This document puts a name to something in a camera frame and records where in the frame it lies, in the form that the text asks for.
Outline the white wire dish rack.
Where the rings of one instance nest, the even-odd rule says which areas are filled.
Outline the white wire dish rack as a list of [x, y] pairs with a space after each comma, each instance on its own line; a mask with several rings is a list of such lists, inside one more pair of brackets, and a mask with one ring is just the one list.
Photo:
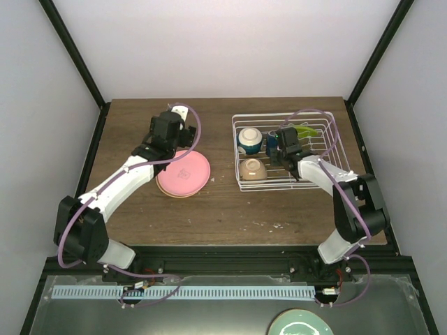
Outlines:
[[235, 114], [235, 176], [243, 192], [321, 188], [354, 173], [331, 112]]

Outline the dark blue mug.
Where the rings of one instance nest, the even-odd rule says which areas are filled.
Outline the dark blue mug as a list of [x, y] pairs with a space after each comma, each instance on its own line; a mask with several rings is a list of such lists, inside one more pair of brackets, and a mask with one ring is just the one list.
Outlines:
[[269, 131], [266, 135], [266, 147], [265, 147], [265, 153], [267, 156], [274, 157], [277, 154], [277, 133], [276, 131]]

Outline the green plate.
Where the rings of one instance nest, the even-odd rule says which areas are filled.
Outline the green plate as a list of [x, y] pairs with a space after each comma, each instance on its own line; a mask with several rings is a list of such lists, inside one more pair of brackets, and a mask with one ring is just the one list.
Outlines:
[[294, 126], [294, 128], [298, 133], [298, 139], [303, 139], [306, 137], [318, 137], [318, 131], [308, 126], [299, 125]]

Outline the pink plate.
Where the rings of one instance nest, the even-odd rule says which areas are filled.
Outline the pink plate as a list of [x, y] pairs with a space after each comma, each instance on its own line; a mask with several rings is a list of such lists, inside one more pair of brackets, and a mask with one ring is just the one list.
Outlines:
[[210, 163], [197, 151], [191, 151], [184, 158], [172, 162], [157, 177], [162, 187], [175, 195], [199, 192], [210, 178]]

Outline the beige floral bowl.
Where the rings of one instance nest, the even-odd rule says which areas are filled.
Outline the beige floral bowl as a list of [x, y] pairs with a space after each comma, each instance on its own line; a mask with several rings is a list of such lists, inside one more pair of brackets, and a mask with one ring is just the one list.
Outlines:
[[242, 181], [260, 181], [268, 176], [265, 165], [257, 158], [243, 160], [239, 166], [239, 175]]

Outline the teal white bowl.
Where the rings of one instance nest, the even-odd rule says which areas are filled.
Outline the teal white bowl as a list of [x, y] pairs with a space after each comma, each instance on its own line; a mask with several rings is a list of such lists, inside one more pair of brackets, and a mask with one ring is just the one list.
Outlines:
[[240, 154], [254, 155], [261, 150], [263, 135], [253, 127], [243, 128], [237, 136], [237, 151]]

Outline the tan bottom plate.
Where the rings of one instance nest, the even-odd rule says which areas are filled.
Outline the tan bottom plate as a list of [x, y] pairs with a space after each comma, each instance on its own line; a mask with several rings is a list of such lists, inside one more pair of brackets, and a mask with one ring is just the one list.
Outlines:
[[184, 198], [189, 198], [189, 197], [191, 197], [191, 196], [193, 196], [193, 195], [195, 195], [195, 194], [197, 193], [197, 192], [193, 192], [193, 193], [190, 193], [190, 194], [187, 194], [187, 195], [175, 195], [175, 194], [169, 193], [168, 191], [166, 191], [166, 190], [162, 187], [162, 185], [161, 185], [160, 182], [159, 182], [159, 178], [158, 178], [158, 177], [155, 178], [155, 181], [156, 181], [156, 185], [158, 186], [159, 190], [160, 190], [163, 194], [165, 194], [165, 195], [167, 195], [168, 197], [171, 197], [171, 198], [175, 198], [175, 199], [184, 199]]

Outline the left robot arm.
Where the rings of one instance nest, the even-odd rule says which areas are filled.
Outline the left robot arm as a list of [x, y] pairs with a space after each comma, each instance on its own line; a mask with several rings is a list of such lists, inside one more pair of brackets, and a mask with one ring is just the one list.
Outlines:
[[136, 252], [110, 239], [106, 224], [136, 190], [180, 159], [179, 148], [186, 150], [183, 157], [196, 148], [202, 126], [187, 126], [190, 114], [198, 115], [192, 107], [176, 103], [152, 117], [148, 134], [117, 171], [89, 192], [77, 198], [67, 196], [59, 203], [54, 243], [61, 268], [96, 262], [118, 268], [128, 282], [142, 276]]

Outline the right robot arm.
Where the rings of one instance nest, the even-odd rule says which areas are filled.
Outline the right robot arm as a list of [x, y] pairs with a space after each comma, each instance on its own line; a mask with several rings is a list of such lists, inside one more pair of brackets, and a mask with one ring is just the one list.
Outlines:
[[376, 177], [343, 170], [323, 159], [331, 146], [318, 155], [302, 148], [298, 131], [288, 126], [275, 133], [277, 161], [296, 180], [310, 181], [332, 197], [335, 230], [318, 246], [319, 258], [310, 264], [311, 275], [326, 281], [335, 273], [335, 263], [390, 224], [390, 216]]

